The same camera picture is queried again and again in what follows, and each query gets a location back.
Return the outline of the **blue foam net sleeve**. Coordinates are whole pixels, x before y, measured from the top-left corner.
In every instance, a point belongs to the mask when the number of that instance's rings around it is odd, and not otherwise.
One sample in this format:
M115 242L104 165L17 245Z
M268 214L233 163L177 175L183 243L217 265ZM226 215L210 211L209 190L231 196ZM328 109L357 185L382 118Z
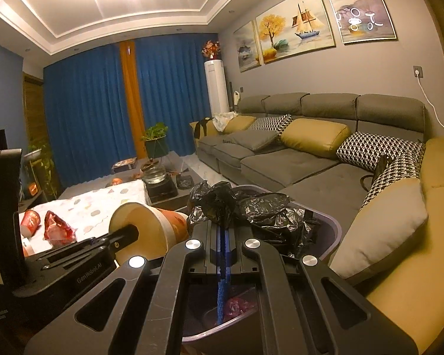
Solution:
M216 324L221 325L224 319L224 306L228 299L230 288L230 280L228 278L221 279L217 288L217 304L216 304Z

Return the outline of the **white orange paper cup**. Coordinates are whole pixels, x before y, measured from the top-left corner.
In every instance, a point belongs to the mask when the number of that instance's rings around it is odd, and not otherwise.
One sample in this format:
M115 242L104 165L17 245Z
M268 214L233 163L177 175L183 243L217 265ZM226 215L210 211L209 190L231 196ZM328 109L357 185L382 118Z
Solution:
M140 203L126 203L117 208L110 218L109 232L114 233L126 225L134 225L139 236L135 242L116 253L119 265L133 256L159 259L189 237L187 215Z

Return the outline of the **near patterned cushion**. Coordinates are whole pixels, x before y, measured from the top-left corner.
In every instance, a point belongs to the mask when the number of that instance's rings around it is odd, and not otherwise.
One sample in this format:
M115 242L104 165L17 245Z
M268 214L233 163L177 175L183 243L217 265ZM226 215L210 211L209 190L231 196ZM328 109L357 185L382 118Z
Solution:
M341 162L370 172L360 179L366 191L364 208L393 183L418 179L425 149L426 145L420 141L357 131L340 145L336 155Z

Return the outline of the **black plastic bag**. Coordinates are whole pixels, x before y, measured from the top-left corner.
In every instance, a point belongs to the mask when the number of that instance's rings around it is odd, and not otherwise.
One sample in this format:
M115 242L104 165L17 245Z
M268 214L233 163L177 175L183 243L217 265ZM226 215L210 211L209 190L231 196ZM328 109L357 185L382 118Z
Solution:
M253 235L283 255L300 258L314 246L320 222L288 195L233 187L226 181L197 183L190 192L188 228L210 220L225 228L250 226Z

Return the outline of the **white cloth on sofa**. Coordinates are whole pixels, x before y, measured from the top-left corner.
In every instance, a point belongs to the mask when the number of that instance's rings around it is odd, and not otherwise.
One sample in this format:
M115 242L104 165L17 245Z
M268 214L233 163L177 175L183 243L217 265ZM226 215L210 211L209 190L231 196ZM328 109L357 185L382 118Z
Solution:
M212 123L218 132L223 132L231 120L237 117L236 112L221 112L212 116Z

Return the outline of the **glass kettle on stove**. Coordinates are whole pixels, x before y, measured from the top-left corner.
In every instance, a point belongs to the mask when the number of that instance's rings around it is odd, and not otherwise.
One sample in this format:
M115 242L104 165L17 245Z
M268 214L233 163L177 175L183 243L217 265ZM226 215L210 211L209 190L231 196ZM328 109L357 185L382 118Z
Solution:
M149 161L141 167L142 180L153 204L178 195L178 189L166 168L158 161Z

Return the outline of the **far mustard cushion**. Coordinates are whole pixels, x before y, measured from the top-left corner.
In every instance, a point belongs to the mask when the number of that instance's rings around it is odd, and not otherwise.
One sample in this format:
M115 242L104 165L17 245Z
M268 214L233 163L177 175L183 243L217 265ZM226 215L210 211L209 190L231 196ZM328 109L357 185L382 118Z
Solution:
M256 121L256 119L256 117L251 115L238 115L227 123L223 129L223 133L232 134L233 132L247 130Z

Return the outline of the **small red paper cup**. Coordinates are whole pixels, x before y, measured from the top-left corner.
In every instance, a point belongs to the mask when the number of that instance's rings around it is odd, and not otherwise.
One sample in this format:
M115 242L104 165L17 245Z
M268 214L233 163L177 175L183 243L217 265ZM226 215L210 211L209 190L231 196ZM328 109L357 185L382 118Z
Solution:
M31 238L37 231L41 223L40 215L32 210L28 209L25 211L24 217L20 222L20 233L25 238Z

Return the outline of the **grey sofa cushion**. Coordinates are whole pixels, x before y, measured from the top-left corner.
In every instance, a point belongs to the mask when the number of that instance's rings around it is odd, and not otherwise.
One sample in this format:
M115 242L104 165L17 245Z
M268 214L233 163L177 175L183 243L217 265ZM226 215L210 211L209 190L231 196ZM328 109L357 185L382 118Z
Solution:
M243 148L248 148L252 152L260 151L275 143L278 139L276 131L251 130L233 132L223 141L233 143Z

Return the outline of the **red foil wrapper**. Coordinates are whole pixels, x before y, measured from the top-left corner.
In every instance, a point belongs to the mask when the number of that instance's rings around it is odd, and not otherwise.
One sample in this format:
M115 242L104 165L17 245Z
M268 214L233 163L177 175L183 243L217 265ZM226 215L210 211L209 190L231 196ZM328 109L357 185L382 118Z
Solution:
M76 241L73 228L52 211L45 214L44 237L54 248L63 247Z

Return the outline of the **red flower decoration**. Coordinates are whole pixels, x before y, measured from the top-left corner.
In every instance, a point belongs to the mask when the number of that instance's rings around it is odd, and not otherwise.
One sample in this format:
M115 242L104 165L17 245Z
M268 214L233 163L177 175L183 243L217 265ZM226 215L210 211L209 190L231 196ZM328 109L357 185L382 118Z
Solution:
M219 41L207 41L201 51L205 59L214 60L218 59L221 54L221 45Z

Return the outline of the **patterned white tablecloth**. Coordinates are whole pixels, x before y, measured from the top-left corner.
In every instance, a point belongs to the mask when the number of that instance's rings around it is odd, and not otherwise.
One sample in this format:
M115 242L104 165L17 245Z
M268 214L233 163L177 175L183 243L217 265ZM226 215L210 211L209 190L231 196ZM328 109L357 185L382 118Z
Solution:
M54 248L44 237L45 214L48 211L56 213L73 228L76 241L79 242L109 233L110 218L114 211L121 205L131 202L149 203L143 181L121 183L109 188L88 191L68 200L54 200L37 205L31 209L40 215L41 223L31 238L21 237L22 245L28 256Z

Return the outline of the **green potted floor plant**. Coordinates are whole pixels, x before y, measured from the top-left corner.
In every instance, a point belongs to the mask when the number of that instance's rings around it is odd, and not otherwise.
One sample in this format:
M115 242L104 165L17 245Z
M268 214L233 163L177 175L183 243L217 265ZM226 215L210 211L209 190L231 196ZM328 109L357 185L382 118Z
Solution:
M145 130L145 134L141 137L144 142L147 156L149 159L158 159L169 153L167 144L168 126L163 122L156 123L154 126Z

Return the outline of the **near beige cushion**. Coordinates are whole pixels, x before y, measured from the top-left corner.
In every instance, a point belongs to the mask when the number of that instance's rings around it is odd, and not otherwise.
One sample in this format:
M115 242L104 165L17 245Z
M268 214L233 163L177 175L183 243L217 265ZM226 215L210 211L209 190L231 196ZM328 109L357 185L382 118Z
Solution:
M352 285L388 271L421 240L427 220L420 180L396 181L360 210L329 266Z

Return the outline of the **pink plastic bag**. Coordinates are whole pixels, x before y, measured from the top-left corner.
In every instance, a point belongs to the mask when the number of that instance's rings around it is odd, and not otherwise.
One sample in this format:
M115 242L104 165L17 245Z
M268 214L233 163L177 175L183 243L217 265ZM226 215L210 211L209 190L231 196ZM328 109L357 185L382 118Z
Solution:
M257 309L257 303L247 301L244 298L235 296L226 301L223 307L223 322L230 321L238 316Z

